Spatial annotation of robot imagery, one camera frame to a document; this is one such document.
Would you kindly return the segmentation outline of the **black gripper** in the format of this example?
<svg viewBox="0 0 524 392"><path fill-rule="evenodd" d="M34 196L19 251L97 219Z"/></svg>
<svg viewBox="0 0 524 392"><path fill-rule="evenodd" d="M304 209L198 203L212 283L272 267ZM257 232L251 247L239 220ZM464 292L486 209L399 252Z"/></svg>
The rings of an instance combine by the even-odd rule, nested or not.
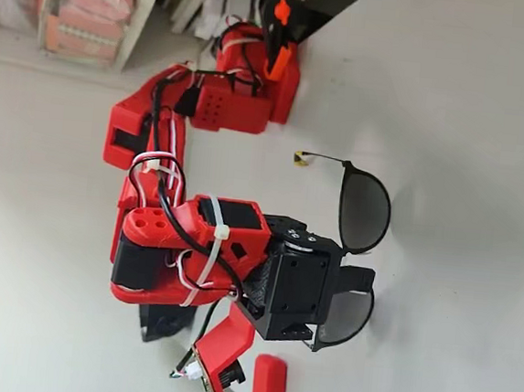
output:
<svg viewBox="0 0 524 392"><path fill-rule="evenodd" d="M291 217L264 217L271 230L266 259L243 281L238 307L266 341L310 341L335 293L373 290L376 272L340 266L342 248Z"/></svg>

